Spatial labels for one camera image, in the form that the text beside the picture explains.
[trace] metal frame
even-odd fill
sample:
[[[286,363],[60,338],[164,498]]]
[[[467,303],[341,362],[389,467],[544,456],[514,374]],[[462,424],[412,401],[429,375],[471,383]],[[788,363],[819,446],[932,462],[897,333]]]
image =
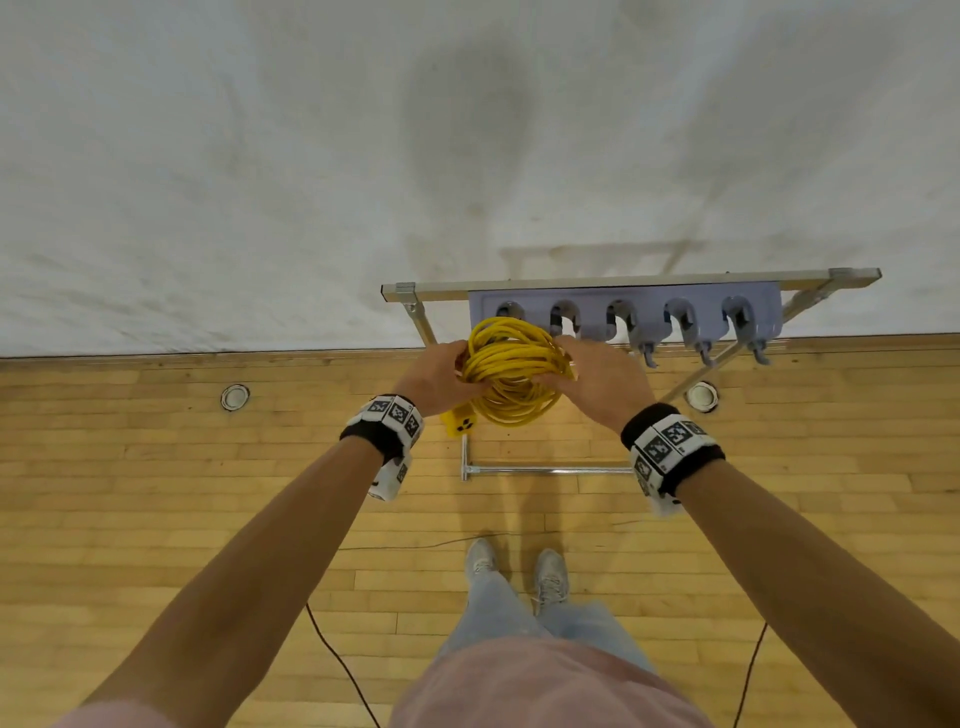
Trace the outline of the metal frame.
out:
[[[691,276],[635,276],[607,279],[556,279],[556,280],[477,280],[457,283],[393,283],[380,287],[387,303],[402,303],[424,344],[436,344],[437,337],[426,316],[424,302],[466,301],[470,291],[510,291],[537,288],[606,288],[642,285],[689,285],[691,283],[739,283],[775,280],[781,291],[796,291],[783,305],[783,322],[787,323],[817,303],[825,301],[833,293],[844,288],[866,288],[876,283],[882,274],[878,268],[830,268],[826,271],[796,271],[777,273],[727,273],[721,275]],[[715,372],[743,351],[738,342],[729,344],[714,359],[714,366],[701,367],[671,389],[663,401],[673,401],[686,392],[704,376]],[[460,477],[467,480],[471,475],[493,473],[517,474],[623,474],[631,473],[627,466],[548,466],[512,465],[469,462],[469,440],[464,434],[461,441]]]

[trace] foot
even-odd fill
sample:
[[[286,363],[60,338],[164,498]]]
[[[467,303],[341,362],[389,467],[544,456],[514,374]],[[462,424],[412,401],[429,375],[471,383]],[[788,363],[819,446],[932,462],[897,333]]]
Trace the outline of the foot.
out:
[[[544,549],[537,559],[534,581],[537,584],[538,611],[550,604],[563,604],[570,598],[566,562],[563,556],[552,548]]]
[[[467,552],[467,560],[464,563],[464,573],[467,575],[467,581],[473,583],[473,578],[478,573],[487,571],[496,571],[496,554],[493,552],[493,546],[487,539],[477,539],[470,545]]]

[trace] yellow extension cord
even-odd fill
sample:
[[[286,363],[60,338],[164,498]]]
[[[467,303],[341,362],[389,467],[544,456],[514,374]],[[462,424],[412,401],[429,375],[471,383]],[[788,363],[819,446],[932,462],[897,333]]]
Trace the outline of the yellow extension cord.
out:
[[[542,374],[573,379],[566,355],[542,328],[495,316],[470,333],[463,379],[492,382],[482,397],[471,402],[491,422],[505,427],[527,425],[556,404],[560,393],[530,378]]]

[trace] light blue jeans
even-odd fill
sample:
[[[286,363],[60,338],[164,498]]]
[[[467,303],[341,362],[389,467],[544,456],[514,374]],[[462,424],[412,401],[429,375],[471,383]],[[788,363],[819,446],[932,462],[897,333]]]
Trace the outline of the light blue jeans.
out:
[[[473,577],[467,609],[440,648],[445,655],[484,640],[528,635],[589,644],[611,655],[656,673],[627,630],[601,602],[551,604],[534,617],[520,603],[513,588],[498,571]]]

